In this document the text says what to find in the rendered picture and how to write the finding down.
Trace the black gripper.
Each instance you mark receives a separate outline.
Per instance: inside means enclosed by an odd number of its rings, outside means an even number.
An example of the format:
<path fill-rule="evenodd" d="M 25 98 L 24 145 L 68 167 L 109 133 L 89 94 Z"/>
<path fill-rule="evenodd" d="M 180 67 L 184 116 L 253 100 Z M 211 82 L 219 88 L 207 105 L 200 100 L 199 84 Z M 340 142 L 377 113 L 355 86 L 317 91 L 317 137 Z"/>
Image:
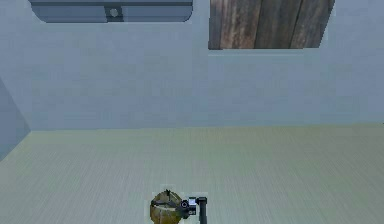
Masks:
<path fill-rule="evenodd" d="M 162 201 L 162 200 L 152 200 L 151 208 L 157 209 L 159 211 L 169 211 L 169 212 L 178 212 L 178 215 L 182 219 L 187 219 L 189 217 L 189 203 L 187 200 L 182 201 Z"/>

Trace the brown wooden panel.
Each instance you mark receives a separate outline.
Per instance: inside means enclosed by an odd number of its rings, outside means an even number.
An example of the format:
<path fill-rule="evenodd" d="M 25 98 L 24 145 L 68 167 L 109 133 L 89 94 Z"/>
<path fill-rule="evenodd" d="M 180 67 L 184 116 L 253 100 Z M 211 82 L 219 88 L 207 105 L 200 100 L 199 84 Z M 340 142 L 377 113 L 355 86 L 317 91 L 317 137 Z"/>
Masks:
<path fill-rule="evenodd" d="M 335 0 L 210 0 L 210 50 L 318 48 Z"/>

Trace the blue-grey wall cabinet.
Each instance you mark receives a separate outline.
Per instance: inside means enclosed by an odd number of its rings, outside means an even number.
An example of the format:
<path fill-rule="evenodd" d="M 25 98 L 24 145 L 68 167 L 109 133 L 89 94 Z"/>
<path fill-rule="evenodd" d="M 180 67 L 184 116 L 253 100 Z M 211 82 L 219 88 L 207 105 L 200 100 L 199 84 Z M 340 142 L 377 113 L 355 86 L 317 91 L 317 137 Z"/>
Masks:
<path fill-rule="evenodd" d="M 185 22 L 193 0 L 29 0 L 46 23 Z"/>

